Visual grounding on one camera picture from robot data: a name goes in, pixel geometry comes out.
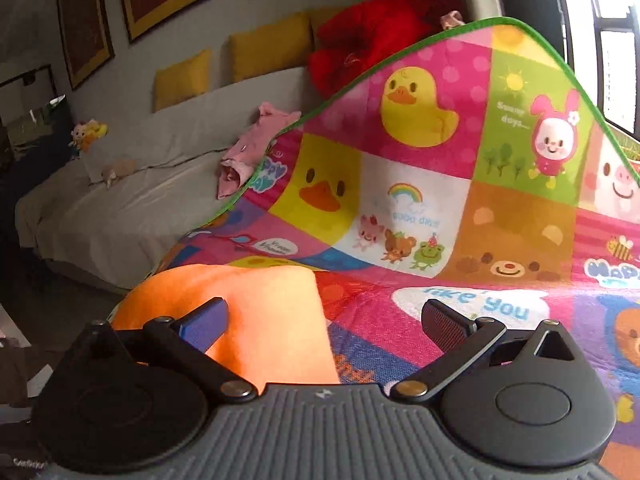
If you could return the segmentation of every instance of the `tree illustration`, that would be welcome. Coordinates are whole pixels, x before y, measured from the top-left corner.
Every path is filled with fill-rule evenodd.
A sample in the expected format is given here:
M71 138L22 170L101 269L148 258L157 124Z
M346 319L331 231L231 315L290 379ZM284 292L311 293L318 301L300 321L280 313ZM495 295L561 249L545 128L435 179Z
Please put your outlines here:
M500 146L500 162L496 165L496 168L498 169L498 176L502 176L502 170L511 163L510 159L512 153L513 148L510 144L505 142Z
M522 173L522 170L524 170L524 157L521 156L518 160L516 160L513 163L513 173L515 174L515 179L517 180L518 177L520 176L520 173Z
M498 160L498 152L495 151L495 148L484 153L484 160L486 160L487 163L486 174L489 174L491 173L491 168Z

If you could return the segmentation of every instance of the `orange duck beak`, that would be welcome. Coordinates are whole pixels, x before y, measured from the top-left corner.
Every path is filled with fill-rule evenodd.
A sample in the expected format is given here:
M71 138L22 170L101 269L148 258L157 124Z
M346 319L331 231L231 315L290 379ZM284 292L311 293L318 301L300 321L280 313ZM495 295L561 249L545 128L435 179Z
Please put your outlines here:
M331 192L331 186L326 180L311 187L303 187L298 194L302 200L320 211L333 213L340 209L340 202Z
M391 94L388 94L386 98L399 105L415 105L418 100L411 95L406 86L399 86Z

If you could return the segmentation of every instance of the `rabbit ears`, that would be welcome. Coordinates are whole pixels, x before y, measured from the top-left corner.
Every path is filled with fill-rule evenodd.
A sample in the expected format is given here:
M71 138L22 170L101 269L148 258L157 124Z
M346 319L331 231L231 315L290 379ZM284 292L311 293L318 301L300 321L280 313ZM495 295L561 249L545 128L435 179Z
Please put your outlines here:
M551 104L551 99L549 99L546 95L539 95L533 101L531 105L531 115L540 115L545 114L546 116L558 116L565 115L567 116L571 112L575 112L580 107L580 94L574 88L569 90L569 93L566 95L566 99L564 101L564 114L555 110L554 106Z

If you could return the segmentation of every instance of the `white flower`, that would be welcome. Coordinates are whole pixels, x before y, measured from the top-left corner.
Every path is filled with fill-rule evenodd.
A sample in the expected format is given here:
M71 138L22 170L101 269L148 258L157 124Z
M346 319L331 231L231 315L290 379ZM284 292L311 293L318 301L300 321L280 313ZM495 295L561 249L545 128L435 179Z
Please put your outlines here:
M580 114L577 111L569 112L566 120L571 126L576 126L580 122Z

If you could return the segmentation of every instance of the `sofa backrest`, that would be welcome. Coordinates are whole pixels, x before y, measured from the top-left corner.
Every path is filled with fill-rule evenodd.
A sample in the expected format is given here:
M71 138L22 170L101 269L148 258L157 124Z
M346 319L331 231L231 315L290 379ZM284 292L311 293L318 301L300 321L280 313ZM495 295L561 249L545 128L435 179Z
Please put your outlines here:
M322 99L306 68L291 68L247 79L195 97L131 124L109 131L82 153L92 182L102 181L102 169L132 158L136 167L175 166L213 150L232 146L257 119L258 106L307 113Z

